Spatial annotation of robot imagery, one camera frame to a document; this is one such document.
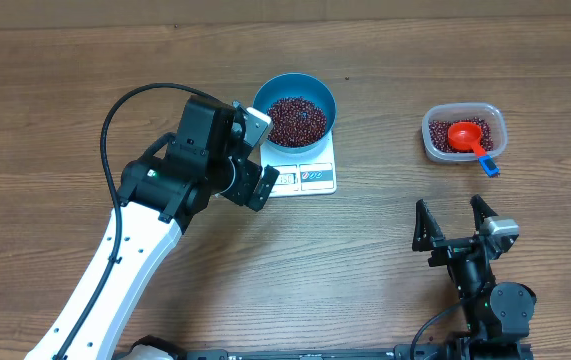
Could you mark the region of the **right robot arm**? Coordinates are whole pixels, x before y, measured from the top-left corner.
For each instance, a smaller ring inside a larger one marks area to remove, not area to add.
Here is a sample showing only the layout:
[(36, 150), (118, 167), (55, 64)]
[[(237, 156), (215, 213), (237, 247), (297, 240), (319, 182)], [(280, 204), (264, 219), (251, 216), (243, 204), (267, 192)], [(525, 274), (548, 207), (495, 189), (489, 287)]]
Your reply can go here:
[[(521, 340), (537, 302), (535, 292), (515, 282), (496, 281), (491, 262), (507, 253), (519, 237), (519, 225), (498, 215), (479, 195), (470, 199), (474, 233), (448, 239), (424, 200), (416, 202), (412, 250), (428, 252), (428, 265), (444, 266), (458, 302), (428, 320), (409, 345), (411, 359), (531, 359), (533, 352)], [(467, 329), (452, 332), (441, 345), (421, 345), (419, 339), (433, 324), (461, 310)]]

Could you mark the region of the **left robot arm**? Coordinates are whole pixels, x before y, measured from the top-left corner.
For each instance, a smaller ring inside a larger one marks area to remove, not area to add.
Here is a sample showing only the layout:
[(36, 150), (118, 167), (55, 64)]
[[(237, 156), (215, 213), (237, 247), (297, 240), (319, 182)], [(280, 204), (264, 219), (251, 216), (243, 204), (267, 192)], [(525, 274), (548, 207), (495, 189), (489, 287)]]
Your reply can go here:
[(249, 161), (271, 118), (239, 102), (193, 95), (174, 133), (121, 175), (103, 239), (30, 359), (109, 359), (145, 287), (210, 198), (261, 210), (279, 175)]

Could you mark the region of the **red scoop with blue handle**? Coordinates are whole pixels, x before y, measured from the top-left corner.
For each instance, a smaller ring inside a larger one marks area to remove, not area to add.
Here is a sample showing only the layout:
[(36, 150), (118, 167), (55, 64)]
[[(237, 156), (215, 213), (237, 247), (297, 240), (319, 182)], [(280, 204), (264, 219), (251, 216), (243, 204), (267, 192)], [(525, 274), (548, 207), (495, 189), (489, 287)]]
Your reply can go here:
[(497, 177), (500, 175), (499, 167), (481, 146), (482, 135), (482, 128), (471, 122), (454, 123), (447, 132), (448, 143), (452, 148), (458, 151), (471, 151), (485, 174), (490, 178)]

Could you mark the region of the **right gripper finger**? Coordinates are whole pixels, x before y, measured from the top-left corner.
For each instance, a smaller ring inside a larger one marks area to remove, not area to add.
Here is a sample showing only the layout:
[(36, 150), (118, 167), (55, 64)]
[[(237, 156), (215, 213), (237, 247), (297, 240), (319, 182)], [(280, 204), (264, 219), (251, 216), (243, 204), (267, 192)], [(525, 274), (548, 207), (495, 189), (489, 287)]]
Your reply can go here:
[(418, 200), (416, 202), (416, 222), (412, 250), (430, 251), (444, 240), (445, 236), (429, 211), (426, 202), (423, 199)]
[(497, 215), (497, 213), (478, 194), (474, 195), (470, 199), (470, 205), (472, 207), (475, 223), (483, 223), (486, 218)]

